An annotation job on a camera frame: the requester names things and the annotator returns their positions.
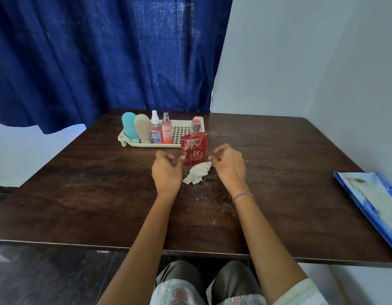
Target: white spray cap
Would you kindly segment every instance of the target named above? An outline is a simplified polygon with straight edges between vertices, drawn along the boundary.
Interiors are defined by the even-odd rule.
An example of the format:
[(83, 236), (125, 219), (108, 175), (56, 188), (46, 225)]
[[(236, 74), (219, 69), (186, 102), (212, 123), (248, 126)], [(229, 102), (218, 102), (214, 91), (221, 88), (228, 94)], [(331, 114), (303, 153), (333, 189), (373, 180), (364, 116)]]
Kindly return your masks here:
[(158, 124), (159, 118), (156, 110), (152, 110), (152, 124)]

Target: dark brown table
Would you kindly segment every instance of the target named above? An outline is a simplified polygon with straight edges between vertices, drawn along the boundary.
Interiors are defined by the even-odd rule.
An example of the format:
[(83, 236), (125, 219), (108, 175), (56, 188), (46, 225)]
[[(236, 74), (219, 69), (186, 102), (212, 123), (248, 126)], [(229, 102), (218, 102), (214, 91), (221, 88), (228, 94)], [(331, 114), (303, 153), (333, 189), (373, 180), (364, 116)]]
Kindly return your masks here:
[[(121, 146), (123, 112), (102, 116), (0, 202), (1, 242), (130, 248), (157, 195), (151, 176), (157, 149)], [(333, 177), (333, 171), (361, 170), (308, 120), (169, 115), (202, 116), (208, 152), (227, 142), (243, 153), (256, 203), (297, 261), (392, 266), (392, 249)], [(164, 250), (248, 257), (236, 210), (215, 169), (197, 185), (182, 184)]]

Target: leg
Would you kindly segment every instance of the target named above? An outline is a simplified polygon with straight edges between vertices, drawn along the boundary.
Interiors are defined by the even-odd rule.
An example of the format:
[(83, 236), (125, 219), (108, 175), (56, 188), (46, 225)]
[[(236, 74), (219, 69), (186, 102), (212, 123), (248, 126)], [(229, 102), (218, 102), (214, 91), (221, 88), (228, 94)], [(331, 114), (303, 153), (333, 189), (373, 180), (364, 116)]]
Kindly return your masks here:
[(240, 261), (230, 261), (214, 279), (211, 287), (211, 303), (216, 305), (227, 298), (248, 294), (263, 296), (252, 271)]
[(197, 268), (189, 262), (179, 260), (169, 263), (155, 279), (155, 287), (169, 279), (182, 279), (191, 283), (207, 304), (206, 289), (203, 286), (202, 276)]

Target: white plastic basket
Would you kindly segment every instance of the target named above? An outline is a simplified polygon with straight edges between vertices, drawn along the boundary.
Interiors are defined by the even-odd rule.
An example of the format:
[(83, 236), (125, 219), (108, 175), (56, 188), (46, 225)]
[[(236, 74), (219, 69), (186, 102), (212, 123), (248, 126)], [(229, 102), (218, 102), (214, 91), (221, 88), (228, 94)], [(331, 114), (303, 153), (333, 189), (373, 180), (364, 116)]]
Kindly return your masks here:
[[(203, 117), (194, 117), (199, 119), (202, 127), (201, 132), (204, 132), (204, 121)], [(140, 148), (180, 148), (180, 138), (190, 134), (191, 120), (171, 120), (172, 121), (172, 144), (167, 143), (134, 143), (125, 134), (124, 129), (118, 135), (118, 141), (121, 142), (122, 146), (127, 146), (127, 143), (131, 146), (137, 146)]]

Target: hand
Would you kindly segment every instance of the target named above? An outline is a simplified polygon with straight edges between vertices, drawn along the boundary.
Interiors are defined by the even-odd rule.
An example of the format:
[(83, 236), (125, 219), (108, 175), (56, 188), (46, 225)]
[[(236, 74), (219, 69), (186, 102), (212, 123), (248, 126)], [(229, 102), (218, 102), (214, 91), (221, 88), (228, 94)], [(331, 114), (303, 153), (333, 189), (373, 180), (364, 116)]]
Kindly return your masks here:
[(178, 159), (172, 154), (157, 151), (157, 158), (152, 165), (152, 177), (157, 187), (158, 195), (178, 194), (182, 183), (182, 166), (184, 156)]
[(241, 152), (234, 150), (228, 143), (219, 146), (214, 153), (223, 153), (219, 157), (209, 156), (209, 160), (216, 167), (217, 173), (231, 197), (241, 192), (249, 191), (245, 183), (245, 163)]

